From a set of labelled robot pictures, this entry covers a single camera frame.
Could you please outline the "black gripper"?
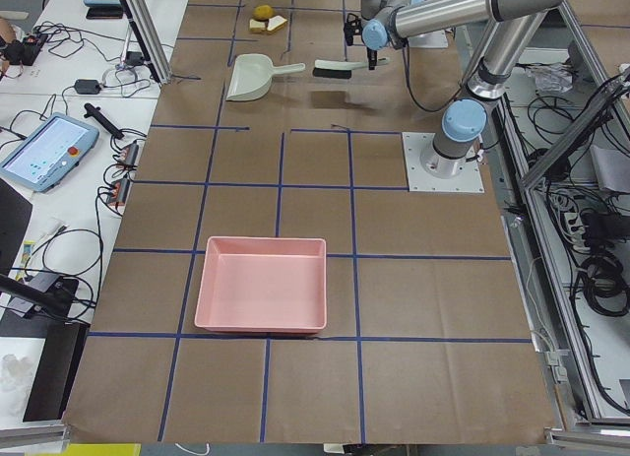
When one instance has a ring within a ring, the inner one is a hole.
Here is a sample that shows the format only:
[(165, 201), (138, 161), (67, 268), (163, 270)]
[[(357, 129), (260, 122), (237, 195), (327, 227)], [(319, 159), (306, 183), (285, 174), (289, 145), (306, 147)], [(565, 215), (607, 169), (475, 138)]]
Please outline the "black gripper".
[(369, 21), (362, 30), (362, 40), (367, 48), (368, 70), (373, 70), (378, 63), (378, 51), (385, 47), (385, 26), (380, 21)]

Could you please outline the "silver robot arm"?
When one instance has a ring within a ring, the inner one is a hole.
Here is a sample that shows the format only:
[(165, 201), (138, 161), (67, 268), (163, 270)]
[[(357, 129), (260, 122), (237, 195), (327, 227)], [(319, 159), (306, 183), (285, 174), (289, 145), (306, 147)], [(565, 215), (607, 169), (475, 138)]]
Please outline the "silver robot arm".
[(460, 64), (457, 92), (437, 109), (441, 127), (419, 156), (427, 173), (451, 179), (462, 172), (524, 49), (563, 1), (360, 0), (360, 36), (370, 61), (388, 46), (408, 48), (419, 36), (485, 24), (476, 48)]

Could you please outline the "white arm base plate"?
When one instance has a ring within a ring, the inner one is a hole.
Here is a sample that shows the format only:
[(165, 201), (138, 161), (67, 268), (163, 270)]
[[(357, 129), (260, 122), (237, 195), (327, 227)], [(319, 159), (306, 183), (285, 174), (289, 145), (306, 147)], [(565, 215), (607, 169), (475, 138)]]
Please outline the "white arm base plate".
[(403, 132), (408, 189), (412, 193), (482, 194), (484, 186), (477, 161), (469, 148), (459, 160), (441, 157), (434, 149), (434, 133)]

